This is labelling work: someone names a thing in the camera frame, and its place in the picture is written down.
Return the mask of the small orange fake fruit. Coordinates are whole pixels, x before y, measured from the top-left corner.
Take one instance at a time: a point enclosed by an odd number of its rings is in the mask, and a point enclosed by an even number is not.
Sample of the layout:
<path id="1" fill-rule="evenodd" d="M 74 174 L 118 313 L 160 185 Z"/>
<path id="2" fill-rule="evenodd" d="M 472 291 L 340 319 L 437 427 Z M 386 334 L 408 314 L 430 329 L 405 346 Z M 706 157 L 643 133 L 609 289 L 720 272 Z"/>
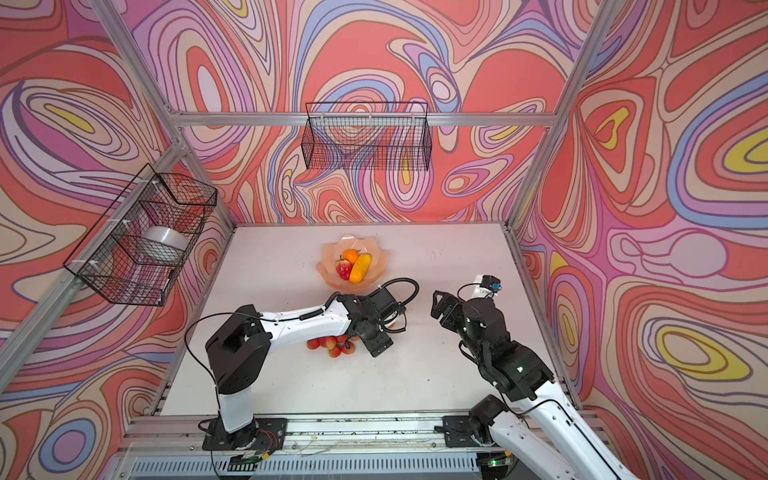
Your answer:
<path id="1" fill-rule="evenodd" d="M 358 259 L 359 253 L 356 250 L 348 249 L 342 254 L 342 260 L 348 262 L 351 266 L 354 266 Z"/>

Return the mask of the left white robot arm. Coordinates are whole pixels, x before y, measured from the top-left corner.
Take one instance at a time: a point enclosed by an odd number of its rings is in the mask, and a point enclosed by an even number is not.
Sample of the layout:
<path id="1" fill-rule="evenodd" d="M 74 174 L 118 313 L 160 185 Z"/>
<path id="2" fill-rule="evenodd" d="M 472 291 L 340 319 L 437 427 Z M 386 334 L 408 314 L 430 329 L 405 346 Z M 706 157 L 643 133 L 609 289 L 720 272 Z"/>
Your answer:
<path id="1" fill-rule="evenodd" d="M 325 303 L 288 312 L 259 312 L 252 304 L 232 312 L 205 344 L 219 406 L 218 420 L 228 434 L 254 425 L 252 384 L 269 353 L 314 339 L 357 337 L 376 358 L 404 331 L 393 323 L 414 299 L 398 301 L 385 286 L 368 295 L 332 294 Z"/>

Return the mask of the red fake grape bunch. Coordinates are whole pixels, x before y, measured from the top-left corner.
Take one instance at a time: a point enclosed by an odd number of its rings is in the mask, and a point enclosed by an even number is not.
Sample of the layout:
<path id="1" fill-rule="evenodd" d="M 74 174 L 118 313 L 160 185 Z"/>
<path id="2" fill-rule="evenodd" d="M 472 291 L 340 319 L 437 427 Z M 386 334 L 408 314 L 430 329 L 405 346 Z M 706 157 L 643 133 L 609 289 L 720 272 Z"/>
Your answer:
<path id="1" fill-rule="evenodd" d="M 325 349 L 331 358 L 338 358 L 341 355 L 353 355 L 359 340 L 356 336 L 327 336 L 307 340 L 306 347 L 309 350 Z"/>

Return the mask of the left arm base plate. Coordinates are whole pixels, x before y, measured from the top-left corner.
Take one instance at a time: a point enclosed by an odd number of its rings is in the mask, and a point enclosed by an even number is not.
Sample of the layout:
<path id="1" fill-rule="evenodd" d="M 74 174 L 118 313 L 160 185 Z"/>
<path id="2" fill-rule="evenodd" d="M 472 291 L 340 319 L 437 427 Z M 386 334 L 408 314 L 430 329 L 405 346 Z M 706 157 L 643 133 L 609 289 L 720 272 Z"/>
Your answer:
<path id="1" fill-rule="evenodd" d="M 250 424 L 228 433 L 220 417 L 204 419 L 198 429 L 205 434 L 205 451 L 257 451 L 271 453 L 281 450 L 285 441 L 288 419 L 254 417 Z"/>

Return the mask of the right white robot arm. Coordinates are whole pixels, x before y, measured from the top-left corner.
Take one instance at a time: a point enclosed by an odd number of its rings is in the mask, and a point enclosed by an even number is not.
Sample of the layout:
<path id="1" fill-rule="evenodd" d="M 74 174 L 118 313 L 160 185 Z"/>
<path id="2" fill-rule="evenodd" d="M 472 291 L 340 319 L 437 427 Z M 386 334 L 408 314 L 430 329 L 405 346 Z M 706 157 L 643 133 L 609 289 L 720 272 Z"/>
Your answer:
<path id="1" fill-rule="evenodd" d="M 513 340 L 492 292 L 463 300 L 435 291 L 431 316 L 460 338 L 460 351 L 498 394 L 469 414 L 481 444 L 492 443 L 541 479 L 634 479 L 568 400 L 546 363 Z"/>

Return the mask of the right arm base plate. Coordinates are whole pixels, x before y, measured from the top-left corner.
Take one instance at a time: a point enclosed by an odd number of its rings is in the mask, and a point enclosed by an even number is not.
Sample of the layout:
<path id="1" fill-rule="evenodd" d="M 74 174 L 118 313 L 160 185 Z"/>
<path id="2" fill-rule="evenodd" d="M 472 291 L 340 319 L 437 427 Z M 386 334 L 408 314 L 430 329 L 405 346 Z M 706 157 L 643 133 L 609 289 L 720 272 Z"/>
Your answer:
<path id="1" fill-rule="evenodd" d="M 479 418 L 469 415 L 446 415 L 434 427 L 448 448 L 495 447 L 489 427 Z"/>

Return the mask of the yellow fake squash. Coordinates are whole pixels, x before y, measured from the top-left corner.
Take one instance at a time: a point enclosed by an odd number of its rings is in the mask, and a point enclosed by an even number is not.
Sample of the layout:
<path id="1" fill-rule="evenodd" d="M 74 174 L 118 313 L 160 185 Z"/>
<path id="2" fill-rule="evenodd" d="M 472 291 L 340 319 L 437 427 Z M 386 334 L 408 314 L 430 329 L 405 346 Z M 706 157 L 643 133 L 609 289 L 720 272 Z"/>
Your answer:
<path id="1" fill-rule="evenodd" d="M 349 281 L 353 284 L 359 284 L 368 273 L 370 265 L 372 263 L 372 257 L 368 253 L 359 255 L 357 263 L 353 266 Z"/>

